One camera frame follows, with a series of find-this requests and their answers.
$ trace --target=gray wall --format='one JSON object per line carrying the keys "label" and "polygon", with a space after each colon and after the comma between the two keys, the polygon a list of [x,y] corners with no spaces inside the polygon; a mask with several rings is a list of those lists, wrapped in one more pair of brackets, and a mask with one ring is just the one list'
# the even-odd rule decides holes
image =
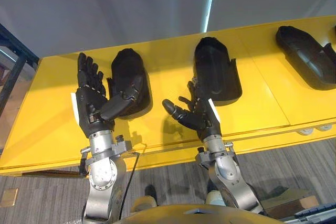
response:
{"label": "gray wall", "polygon": [[[336,14],[336,0],[214,0],[208,30]],[[39,57],[199,32],[202,0],[0,0]]]}

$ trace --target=black frame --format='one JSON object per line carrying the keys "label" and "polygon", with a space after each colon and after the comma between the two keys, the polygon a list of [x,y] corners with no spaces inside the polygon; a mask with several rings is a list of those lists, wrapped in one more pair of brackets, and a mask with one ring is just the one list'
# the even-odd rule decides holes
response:
{"label": "black frame", "polygon": [[8,98],[13,90],[17,78],[19,77],[25,63],[34,69],[37,68],[39,58],[21,43],[10,31],[0,24],[0,46],[7,47],[15,53],[18,58],[13,69],[9,72],[2,91],[0,92],[0,116],[4,111]]}

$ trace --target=gray carpet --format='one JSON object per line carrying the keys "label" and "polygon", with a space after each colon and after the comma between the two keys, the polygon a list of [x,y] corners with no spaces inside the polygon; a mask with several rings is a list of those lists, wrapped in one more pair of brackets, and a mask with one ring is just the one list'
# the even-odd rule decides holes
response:
{"label": "gray carpet", "polygon": [[[245,180],[266,199],[284,188],[311,190],[320,203],[336,201],[335,139],[239,155]],[[195,163],[136,171],[125,202],[127,216],[146,185],[157,189],[159,205],[203,203],[207,171]],[[85,179],[0,177],[4,189],[19,188],[14,207],[0,208],[0,223],[66,223],[78,220],[89,191]]]}

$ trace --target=white sticker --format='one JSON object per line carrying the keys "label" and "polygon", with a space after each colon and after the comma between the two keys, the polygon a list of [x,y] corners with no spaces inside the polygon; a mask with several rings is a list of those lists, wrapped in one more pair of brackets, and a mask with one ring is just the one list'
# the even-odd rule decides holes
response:
{"label": "white sticker", "polygon": [[76,123],[79,125],[79,114],[78,114],[78,108],[77,108],[76,94],[75,93],[70,93],[70,94],[71,94],[71,101],[72,101],[72,110],[74,111]]}
{"label": "white sticker", "polygon": [[215,114],[215,116],[216,116],[216,118],[217,118],[217,121],[220,123],[221,121],[221,119],[219,118],[219,115],[218,115],[218,112],[217,112],[217,110],[216,110],[216,107],[215,107],[215,105],[214,105],[214,102],[212,101],[212,99],[210,98],[209,100],[209,104],[210,104],[210,106],[211,106],[211,108],[212,108],[212,111],[214,112],[214,114]]}

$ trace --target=yellow tabletop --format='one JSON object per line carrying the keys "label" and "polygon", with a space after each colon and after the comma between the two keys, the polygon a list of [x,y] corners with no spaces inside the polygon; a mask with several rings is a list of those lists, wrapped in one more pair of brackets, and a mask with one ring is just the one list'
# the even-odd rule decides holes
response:
{"label": "yellow tabletop", "polygon": [[[182,105],[177,97],[189,97],[186,84],[193,76],[193,53],[205,36],[219,39],[230,57],[237,59],[243,95],[233,104],[217,107],[223,138],[234,141],[237,153],[335,136],[334,127],[326,132],[314,130],[309,136],[297,133],[305,127],[336,122],[336,90],[311,89],[275,44],[275,33],[281,25],[294,25],[321,43],[335,44],[335,34],[330,32],[335,24],[336,16],[309,18],[85,53],[99,65],[104,77],[111,76],[111,62],[123,48],[133,48],[141,55],[149,74],[152,107],[141,117],[117,119],[115,134],[132,141],[134,149],[142,153],[138,168],[148,168],[192,161],[196,147],[201,146],[196,133],[174,121],[161,102],[168,98]],[[79,150],[89,143],[75,122],[70,99],[77,88],[77,56],[73,53],[41,60],[0,158],[0,173],[79,164]],[[133,158],[128,158],[128,169],[132,165]]]}

